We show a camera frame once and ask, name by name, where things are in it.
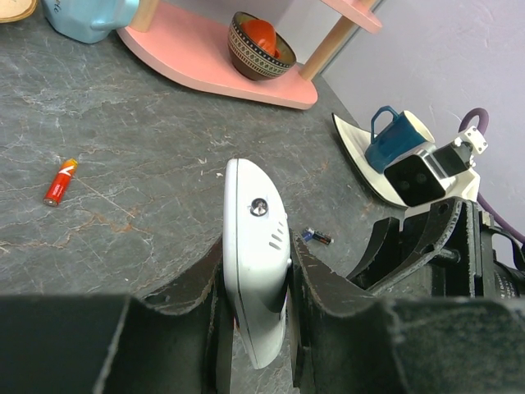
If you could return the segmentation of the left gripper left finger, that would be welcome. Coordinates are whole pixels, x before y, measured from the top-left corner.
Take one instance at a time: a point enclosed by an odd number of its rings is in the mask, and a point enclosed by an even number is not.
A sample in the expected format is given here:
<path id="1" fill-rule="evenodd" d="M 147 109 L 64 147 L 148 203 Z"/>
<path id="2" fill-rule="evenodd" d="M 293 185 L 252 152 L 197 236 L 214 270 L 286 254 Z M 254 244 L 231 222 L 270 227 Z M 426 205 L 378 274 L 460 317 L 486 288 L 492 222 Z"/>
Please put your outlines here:
<path id="1" fill-rule="evenodd" d="M 160 314 L 148 338 L 152 360 L 146 365 L 168 393 L 220 393 L 222 319 L 222 239 L 165 286 L 144 298 Z"/>

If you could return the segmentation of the white remote control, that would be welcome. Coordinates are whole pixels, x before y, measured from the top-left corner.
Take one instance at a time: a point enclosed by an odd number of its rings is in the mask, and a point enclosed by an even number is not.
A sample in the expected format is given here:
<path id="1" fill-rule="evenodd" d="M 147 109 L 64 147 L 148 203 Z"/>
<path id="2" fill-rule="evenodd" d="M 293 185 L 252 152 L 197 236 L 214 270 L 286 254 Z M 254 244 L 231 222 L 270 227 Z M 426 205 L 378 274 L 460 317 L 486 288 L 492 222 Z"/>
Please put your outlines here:
<path id="1" fill-rule="evenodd" d="M 223 275 L 252 366 L 267 367 L 285 336 L 290 231 L 280 194 L 258 165 L 244 158 L 226 166 Z"/>

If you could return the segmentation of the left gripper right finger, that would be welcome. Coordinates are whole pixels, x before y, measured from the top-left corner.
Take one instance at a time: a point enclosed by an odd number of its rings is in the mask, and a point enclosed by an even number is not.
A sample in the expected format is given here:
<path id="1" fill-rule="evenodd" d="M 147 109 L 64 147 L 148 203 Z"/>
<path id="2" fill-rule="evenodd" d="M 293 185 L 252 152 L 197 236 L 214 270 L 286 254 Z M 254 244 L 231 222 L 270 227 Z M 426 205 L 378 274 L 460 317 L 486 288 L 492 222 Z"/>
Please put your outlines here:
<path id="1" fill-rule="evenodd" d="M 288 274 L 290 355 L 301 390 L 367 390 L 374 356 L 376 302 L 314 256 L 297 232 L 290 233 Z"/>

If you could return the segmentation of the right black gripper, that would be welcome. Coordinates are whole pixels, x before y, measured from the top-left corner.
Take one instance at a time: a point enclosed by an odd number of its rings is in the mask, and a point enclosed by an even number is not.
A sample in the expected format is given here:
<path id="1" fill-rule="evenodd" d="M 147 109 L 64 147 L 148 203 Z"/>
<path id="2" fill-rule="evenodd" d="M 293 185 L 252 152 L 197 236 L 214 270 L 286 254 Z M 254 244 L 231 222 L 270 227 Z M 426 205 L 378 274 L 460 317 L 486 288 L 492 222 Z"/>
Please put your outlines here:
<path id="1" fill-rule="evenodd" d="M 450 198 L 401 222 L 374 223 L 367 248 L 346 277 L 372 294 L 400 290 L 413 296 L 524 297 L 524 270 L 495 258 L 492 236 L 477 206 Z"/>

